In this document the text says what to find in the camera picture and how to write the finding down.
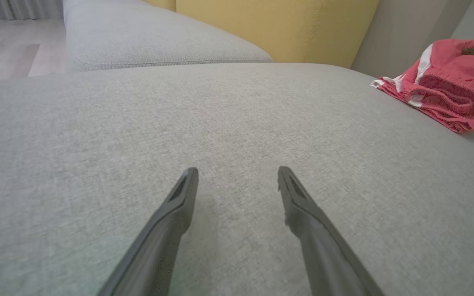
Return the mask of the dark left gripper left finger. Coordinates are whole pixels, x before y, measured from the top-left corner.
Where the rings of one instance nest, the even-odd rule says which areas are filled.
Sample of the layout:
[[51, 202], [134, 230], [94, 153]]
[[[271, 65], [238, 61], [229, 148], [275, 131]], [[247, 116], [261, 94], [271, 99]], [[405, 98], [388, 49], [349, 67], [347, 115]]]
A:
[[97, 296], [168, 296], [179, 243], [189, 229], [199, 171], [186, 169]]

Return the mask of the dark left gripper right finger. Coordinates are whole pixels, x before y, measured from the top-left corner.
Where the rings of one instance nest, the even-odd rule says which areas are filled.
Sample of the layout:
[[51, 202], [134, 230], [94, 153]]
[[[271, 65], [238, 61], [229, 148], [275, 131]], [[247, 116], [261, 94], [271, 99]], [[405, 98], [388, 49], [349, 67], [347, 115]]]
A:
[[312, 296], [386, 296], [295, 173], [278, 170], [285, 223], [299, 239]]

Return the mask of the grey sofa back cushion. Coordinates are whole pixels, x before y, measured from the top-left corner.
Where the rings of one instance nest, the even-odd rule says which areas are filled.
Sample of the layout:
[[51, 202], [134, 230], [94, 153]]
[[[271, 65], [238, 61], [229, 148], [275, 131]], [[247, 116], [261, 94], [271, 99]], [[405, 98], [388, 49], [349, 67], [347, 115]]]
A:
[[351, 69], [395, 77], [441, 39], [474, 40], [474, 0], [380, 0]]

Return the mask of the large grey sofa seat cushion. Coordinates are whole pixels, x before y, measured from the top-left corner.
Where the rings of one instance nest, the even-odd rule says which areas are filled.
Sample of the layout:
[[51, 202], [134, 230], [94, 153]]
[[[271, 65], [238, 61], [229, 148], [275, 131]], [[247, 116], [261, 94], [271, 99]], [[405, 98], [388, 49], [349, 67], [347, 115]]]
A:
[[0, 81], [0, 296], [95, 296], [188, 167], [170, 296], [310, 296], [290, 167], [388, 296], [474, 296], [474, 134], [331, 65]]

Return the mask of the yellow sofa back cushion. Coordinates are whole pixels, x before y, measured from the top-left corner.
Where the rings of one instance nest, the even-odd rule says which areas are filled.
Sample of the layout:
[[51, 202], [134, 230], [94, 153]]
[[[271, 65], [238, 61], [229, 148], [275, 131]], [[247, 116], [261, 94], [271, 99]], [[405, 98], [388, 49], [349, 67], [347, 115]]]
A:
[[350, 68], [379, 0], [143, 0], [247, 40], [275, 62]]

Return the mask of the small grey sofa seat cushion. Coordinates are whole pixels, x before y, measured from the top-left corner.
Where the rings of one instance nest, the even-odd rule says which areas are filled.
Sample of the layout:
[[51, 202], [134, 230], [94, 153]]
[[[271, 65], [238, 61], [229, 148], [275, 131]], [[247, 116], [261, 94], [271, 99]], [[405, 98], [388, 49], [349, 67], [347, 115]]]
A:
[[63, 0], [66, 71], [272, 62], [260, 47], [143, 0]]

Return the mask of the light grey curtain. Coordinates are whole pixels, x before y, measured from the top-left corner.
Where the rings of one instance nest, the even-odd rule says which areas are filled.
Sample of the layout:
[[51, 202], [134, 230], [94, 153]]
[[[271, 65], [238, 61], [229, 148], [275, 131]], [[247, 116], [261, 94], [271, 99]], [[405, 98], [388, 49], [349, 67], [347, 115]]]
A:
[[63, 0], [0, 0], [0, 19], [63, 19]]

